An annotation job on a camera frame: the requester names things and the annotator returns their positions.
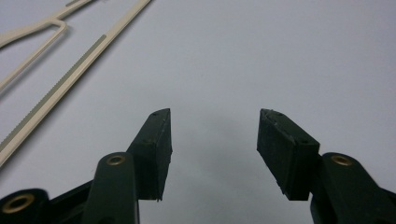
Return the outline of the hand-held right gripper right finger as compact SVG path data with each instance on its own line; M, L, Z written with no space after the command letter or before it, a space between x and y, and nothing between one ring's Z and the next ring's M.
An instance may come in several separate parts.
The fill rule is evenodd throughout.
M286 115L260 111L257 150L288 200L311 202L315 224L396 224L396 193L354 158L320 155L319 142Z

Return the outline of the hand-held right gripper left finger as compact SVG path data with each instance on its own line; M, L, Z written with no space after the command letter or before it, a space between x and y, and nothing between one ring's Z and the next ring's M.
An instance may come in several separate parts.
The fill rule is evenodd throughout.
M124 152L99 160L82 224L140 224L139 202L160 201L172 155L171 111L151 113Z

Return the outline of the beige plastic clothes hanger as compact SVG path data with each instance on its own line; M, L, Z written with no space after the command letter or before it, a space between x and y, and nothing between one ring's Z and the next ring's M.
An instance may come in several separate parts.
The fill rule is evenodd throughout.
M112 44L118 35L151 2L138 0L106 33L78 59L58 82L31 109L20 123L0 143L0 168L14 154L25 139L33 132L48 113L60 102L79 78L90 68L99 56Z

